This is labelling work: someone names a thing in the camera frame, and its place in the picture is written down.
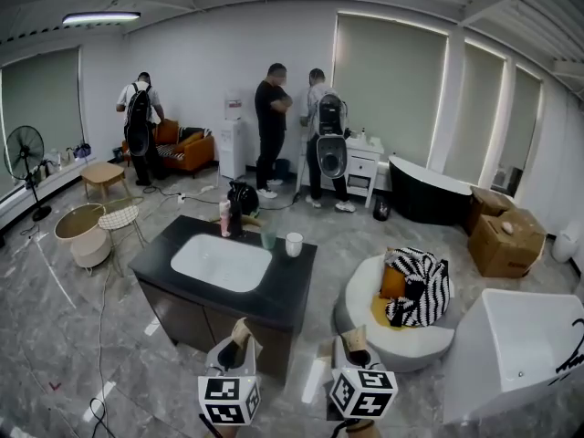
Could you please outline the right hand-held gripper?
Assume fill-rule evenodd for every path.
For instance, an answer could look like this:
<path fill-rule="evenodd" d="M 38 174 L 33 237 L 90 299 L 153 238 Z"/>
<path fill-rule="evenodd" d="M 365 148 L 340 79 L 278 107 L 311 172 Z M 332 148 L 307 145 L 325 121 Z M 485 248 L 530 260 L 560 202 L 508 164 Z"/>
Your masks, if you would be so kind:
<path fill-rule="evenodd" d="M 380 420 L 398 393 L 395 374 L 368 347 L 365 325 L 334 339 L 331 373 L 328 396 L 344 419 Z"/>

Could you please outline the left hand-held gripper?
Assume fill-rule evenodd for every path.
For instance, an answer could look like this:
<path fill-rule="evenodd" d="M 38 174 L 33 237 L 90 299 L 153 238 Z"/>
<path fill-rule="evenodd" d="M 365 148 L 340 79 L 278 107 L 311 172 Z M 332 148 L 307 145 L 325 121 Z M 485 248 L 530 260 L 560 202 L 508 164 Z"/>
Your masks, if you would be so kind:
<path fill-rule="evenodd" d="M 206 426 L 249 426 L 261 402 L 256 372 L 256 340 L 245 324 L 235 322 L 231 338 L 216 344 L 198 377 L 200 418 Z"/>

